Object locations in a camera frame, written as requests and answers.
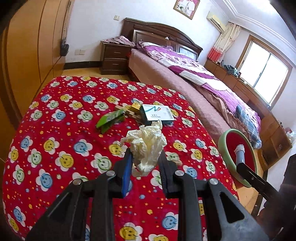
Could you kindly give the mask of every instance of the tiled floor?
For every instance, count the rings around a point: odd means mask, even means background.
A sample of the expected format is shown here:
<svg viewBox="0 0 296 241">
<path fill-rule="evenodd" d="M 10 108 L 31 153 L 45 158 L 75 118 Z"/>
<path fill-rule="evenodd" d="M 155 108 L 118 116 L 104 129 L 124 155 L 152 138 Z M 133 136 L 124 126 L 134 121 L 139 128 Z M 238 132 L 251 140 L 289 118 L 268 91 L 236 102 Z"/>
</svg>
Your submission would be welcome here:
<svg viewBox="0 0 296 241">
<path fill-rule="evenodd" d="M 65 69 L 63 75 L 68 76 L 91 76 L 91 77 L 105 77 L 116 80 L 130 80 L 127 75 L 101 75 L 99 68 L 87 69 Z"/>
<path fill-rule="evenodd" d="M 105 77 L 109 79 L 121 79 L 130 80 L 127 75 L 101 75 L 99 68 L 88 68 L 88 69 L 66 69 L 63 71 L 63 75 L 68 76 L 91 76 L 91 77 Z M 257 152 L 255 152 L 257 158 L 257 164 L 259 166 L 258 174 L 262 177 L 263 171 L 261 169 Z M 254 188 L 241 187 L 237 190 L 241 204 L 246 210 L 251 213 L 255 202 L 257 200 L 258 192 Z"/>
</svg>

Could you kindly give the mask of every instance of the floral tablecloth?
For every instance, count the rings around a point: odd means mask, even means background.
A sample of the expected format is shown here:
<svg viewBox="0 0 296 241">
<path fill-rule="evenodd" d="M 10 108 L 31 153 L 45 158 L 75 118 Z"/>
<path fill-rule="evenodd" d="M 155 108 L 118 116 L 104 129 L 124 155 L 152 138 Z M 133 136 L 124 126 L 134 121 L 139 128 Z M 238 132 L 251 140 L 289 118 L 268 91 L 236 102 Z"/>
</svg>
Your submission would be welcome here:
<svg viewBox="0 0 296 241">
<path fill-rule="evenodd" d="M 193 178 L 220 180 L 236 196 L 232 178 L 216 145 L 185 98 L 156 85 L 96 77 L 61 76 L 36 97 L 13 139 L 3 177 L 3 206 L 12 230 L 25 239 L 50 204 L 76 178 L 95 179 L 124 156 L 119 141 L 138 129 L 132 118 L 104 135 L 95 125 L 115 105 L 168 105 L 175 117 L 164 126 L 168 160 Z M 177 240 L 178 201 L 166 199 L 158 167 L 147 177 L 131 177 L 125 199 L 115 199 L 116 240 Z M 199 201 L 202 233 L 205 214 Z M 86 240 L 89 240 L 89 226 Z"/>
</svg>

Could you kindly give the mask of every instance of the curtain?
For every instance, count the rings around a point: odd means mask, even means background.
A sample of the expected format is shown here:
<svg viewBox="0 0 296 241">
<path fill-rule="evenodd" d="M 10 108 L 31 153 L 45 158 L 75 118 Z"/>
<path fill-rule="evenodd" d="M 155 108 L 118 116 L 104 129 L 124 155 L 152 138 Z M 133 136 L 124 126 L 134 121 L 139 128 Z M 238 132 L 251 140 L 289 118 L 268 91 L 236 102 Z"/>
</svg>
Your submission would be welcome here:
<svg viewBox="0 0 296 241">
<path fill-rule="evenodd" d="M 226 31 L 220 35 L 207 57 L 214 62 L 221 62 L 225 52 L 239 35 L 240 30 L 241 26 L 228 22 Z"/>
</svg>

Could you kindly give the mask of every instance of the plaid cloth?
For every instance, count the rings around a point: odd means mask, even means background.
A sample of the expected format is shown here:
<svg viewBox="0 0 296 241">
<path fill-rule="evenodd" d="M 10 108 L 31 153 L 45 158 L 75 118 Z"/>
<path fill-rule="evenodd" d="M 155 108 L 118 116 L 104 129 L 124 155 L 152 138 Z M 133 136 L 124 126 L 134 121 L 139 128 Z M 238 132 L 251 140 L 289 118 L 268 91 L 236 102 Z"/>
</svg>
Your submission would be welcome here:
<svg viewBox="0 0 296 241">
<path fill-rule="evenodd" d="M 251 121 L 249 115 L 244 111 L 244 109 L 241 107 L 241 105 L 238 105 L 235 109 L 235 115 L 236 118 L 238 118 L 241 122 L 243 122 L 249 131 L 250 134 L 250 140 L 252 147 L 254 149 L 259 149 L 262 147 L 262 142 L 259 137 L 259 132 L 253 122 Z"/>
</svg>

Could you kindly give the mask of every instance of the metal screw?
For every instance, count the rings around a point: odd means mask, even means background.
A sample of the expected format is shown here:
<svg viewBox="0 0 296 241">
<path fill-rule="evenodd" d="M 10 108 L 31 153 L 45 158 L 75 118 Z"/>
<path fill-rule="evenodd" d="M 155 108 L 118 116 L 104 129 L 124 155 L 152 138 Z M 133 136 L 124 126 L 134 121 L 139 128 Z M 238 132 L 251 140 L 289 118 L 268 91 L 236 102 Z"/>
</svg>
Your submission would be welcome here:
<svg viewBox="0 0 296 241">
<path fill-rule="evenodd" d="M 178 176 L 178 177 L 182 177 L 184 175 L 184 172 L 182 170 L 177 170 L 175 171 L 175 174 Z"/>
<path fill-rule="evenodd" d="M 74 185 L 80 185 L 82 183 L 80 178 L 74 179 L 73 184 Z"/>
<path fill-rule="evenodd" d="M 216 178 L 211 178 L 210 179 L 210 184 L 217 185 L 218 184 L 218 180 Z"/>
<path fill-rule="evenodd" d="M 106 175 L 109 177 L 112 177 L 115 175 L 115 172 L 113 170 L 106 172 Z"/>
</svg>

